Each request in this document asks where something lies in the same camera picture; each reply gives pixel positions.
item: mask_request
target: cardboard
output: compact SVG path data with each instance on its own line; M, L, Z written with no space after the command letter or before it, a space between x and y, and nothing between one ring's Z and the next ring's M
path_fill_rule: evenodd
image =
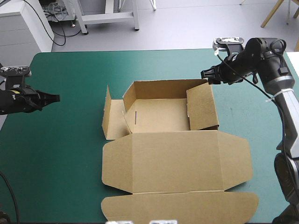
M212 87L204 79L136 81L123 100L111 99L107 89L103 130L108 140L128 133L217 130L218 125Z
M102 210L109 221L135 224L242 224L258 198L225 190L251 178L245 139L216 130L134 133L103 148L103 183L132 195L105 198Z

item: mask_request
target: green tabletop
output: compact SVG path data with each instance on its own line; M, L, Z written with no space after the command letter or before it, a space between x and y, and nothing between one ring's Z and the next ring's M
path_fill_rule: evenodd
M101 181L107 85L113 98L121 98L135 80L200 78L200 71L218 63L211 49L36 55L27 83L60 94L61 102L42 112L9 115L0 131L0 170L15 191L21 221L104 222L102 199L125 194ZM257 193L260 203L251 222L270 222L287 206L273 168L282 136L277 109L245 82L213 90L220 130L251 146L254 177L231 190ZM0 204L15 220L1 179Z

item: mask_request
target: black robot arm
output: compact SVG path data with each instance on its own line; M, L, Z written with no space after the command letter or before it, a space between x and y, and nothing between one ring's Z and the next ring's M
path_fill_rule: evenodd
M253 75L256 84L258 73L265 91L260 90L267 96L273 95L271 100L283 122L283 140L277 147L281 153L274 166L285 199L290 203L273 223L299 224L299 102L292 89L295 80L283 57L286 43L277 38L252 38L244 49L242 43L240 38L215 39L215 54L222 50L228 56L224 60L218 56L222 62L202 71L201 77L208 78L210 84L234 84Z
M42 110L60 101L59 95L32 89L25 84L25 77L31 76L29 67L2 67L0 76L5 78L5 90L0 90L0 115Z

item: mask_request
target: box lid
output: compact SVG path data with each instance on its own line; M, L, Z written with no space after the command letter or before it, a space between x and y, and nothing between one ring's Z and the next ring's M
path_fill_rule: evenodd
M218 129L212 87L204 79L136 81L124 94L123 104L111 99L109 89L107 95L105 105L118 104L104 112L103 130L108 140L125 136L125 130L153 133Z
M257 205L253 193L188 192L107 197L101 207L109 221L148 224L175 219L179 224L243 224L254 215Z
M103 147L103 183L131 193L224 191L251 178L247 140L216 130L135 133Z

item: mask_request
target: box flap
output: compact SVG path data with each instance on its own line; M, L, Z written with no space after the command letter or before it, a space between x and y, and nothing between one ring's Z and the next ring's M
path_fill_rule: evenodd
M107 140L118 139L130 134L124 119L123 111L125 111L123 100L111 99L109 87L107 86L102 122L104 135Z
M219 126L212 87L208 83L187 90L187 110L190 130Z
M252 163L249 143L246 139L218 132L225 190L252 179Z
M134 194L107 197L101 207L108 221L175 219L179 224L243 224L254 215L258 197L241 192Z
M107 143L103 147L104 184L132 192L133 177L132 135Z
M226 190L252 177L245 139L219 131L130 136L104 146L103 164L109 164L109 168L103 165L104 184L131 193L181 193ZM119 164L130 164L126 169L132 170L122 171Z
M206 83L205 79L135 81L123 96L126 111L136 99L186 98L186 91Z

